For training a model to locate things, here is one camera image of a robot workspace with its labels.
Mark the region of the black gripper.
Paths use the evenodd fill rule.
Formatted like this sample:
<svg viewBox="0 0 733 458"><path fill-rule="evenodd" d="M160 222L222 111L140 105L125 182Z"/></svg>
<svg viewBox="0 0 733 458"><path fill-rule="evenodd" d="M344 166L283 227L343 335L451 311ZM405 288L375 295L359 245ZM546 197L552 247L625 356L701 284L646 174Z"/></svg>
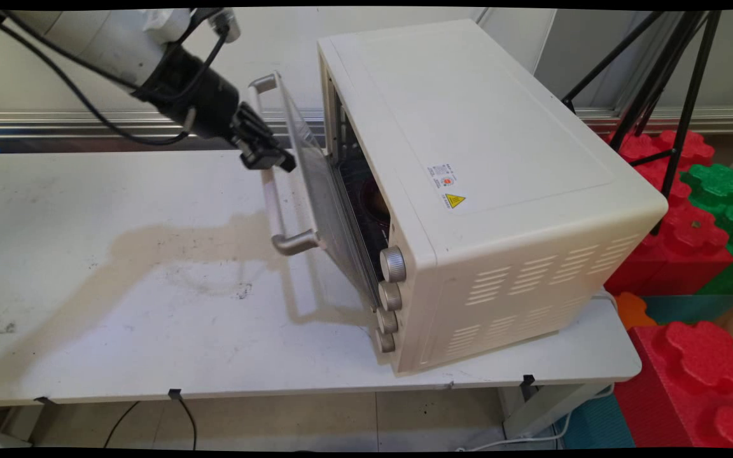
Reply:
<svg viewBox="0 0 733 458"><path fill-rule="evenodd" d="M186 90L203 66L201 59L181 45L166 46L162 60L142 86L141 101L150 102L180 125L194 108L193 134L227 141L235 136L247 169L277 167L291 173L297 165L295 157L281 147L273 131L247 102L241 102L241 130L233 133L232 117L239 106L239 91L215 70L207 69L186 95L172 98Z"/></svg>

